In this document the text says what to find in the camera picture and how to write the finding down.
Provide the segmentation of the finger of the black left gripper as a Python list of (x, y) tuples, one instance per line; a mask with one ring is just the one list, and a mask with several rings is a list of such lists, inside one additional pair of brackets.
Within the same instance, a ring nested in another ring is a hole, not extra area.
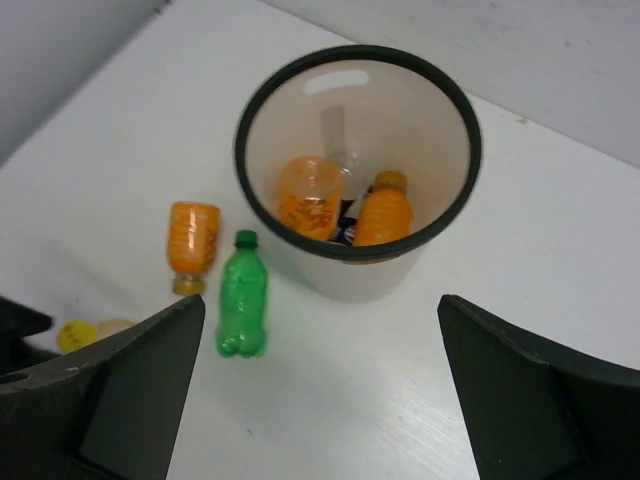
[(51, 316), (1, 297), (1, 372), (12, 373), (51, 360), (52, 351), (37, 347), (27, 338), (52, 326)]

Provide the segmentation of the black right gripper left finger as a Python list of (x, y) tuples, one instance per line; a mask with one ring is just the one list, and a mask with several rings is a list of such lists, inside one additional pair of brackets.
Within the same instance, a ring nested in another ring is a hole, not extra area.
[(4, 479), (164, 479), (205, 319), (186, 297), (135, 326), (1, 372)]

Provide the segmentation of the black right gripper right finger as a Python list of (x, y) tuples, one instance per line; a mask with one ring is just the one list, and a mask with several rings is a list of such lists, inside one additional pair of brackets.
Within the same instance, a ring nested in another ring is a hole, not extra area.
[(438, 318), (480, 478), (638, 478), (638, 371), (457, 295)]

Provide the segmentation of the clear bottle with yellow cap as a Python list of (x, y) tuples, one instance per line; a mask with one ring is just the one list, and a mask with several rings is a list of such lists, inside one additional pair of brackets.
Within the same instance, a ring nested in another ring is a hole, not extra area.
[(59, 329), (56, 343), (63, 354), (68, 354), (135, 325), (136, 323), (133, 321), (118, 318), (98, 323), (73, 320), (65, 323)]

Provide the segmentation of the orange juice bottle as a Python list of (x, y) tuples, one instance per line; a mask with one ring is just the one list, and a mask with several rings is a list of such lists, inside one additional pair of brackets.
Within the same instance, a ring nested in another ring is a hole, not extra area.
[(186, 201), (171, 205), (166, 253), (175, 294), (205, 291), (217, 255), (219, 227), (220, 209), (214, 205)]

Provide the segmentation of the orange labelled crushed bottle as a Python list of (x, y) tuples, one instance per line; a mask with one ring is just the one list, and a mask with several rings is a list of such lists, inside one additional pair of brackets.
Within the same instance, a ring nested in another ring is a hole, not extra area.
[(346, 180), (341, 169), (322, 157), (299, 157), (279, 176), (279, 220), (290, 230), (328, 241), (338, 222)]

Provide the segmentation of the clear bottle with black label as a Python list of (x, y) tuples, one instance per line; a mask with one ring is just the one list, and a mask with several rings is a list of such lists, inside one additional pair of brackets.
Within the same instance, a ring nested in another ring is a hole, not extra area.
[(347, 138), (346, 113), (343, 105), (324, 108), (320, 114), (325, 156), (343, 173), (355, 176), (362, 170), (362, 156)]

